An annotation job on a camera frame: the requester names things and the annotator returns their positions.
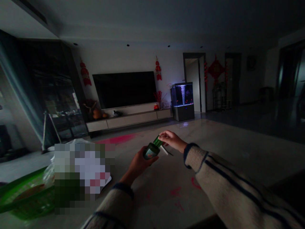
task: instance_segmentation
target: person's right hand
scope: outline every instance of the person's right hand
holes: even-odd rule
[[[174,149],[184,153],[184,149],[187,146],[187,143],[179,138],[174,132],[169,130],[163,131],[159,134],[159,140],[169,144]]]

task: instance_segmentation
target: aquarium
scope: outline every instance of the aquarium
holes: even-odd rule
[[[173,107],[181,107],[194,104],[192,83],[174,84],[172,86],[171,93]]]

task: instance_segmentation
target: green basket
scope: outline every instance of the green basket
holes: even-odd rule
[[[22,192],[43,184],[46,168],[39,169],[0,188],[0,213],[10,211],[19,219],[31,220],[51,212],[55,201],[54,186],[13,202]]]

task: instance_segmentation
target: label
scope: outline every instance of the label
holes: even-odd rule
[[[157,154],[154,153],[151,149],[148,149],[147,152],[146,152],[146,154],[145,154],[145,157],[146,157],[146,159],[148,160],[148,159],[151,159],[151,158],[155,157],[156,155],[157,155]]]

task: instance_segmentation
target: plastic bag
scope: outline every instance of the plastic bag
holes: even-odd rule
[[[94,144],[93,142],[84,140],[82,138],[74,139],[66,144]],[[54,157],[51,159],[51,164],[45,169],[43,176],[43,183],[45,188],[49,188],[54,185],[55,171],[54,171]]]
[[[44,176],[42,178],[45,188],[49,188],[54,185],[55,171],[54,171],[54,157],[51,159],[51,164],[45,169]]]

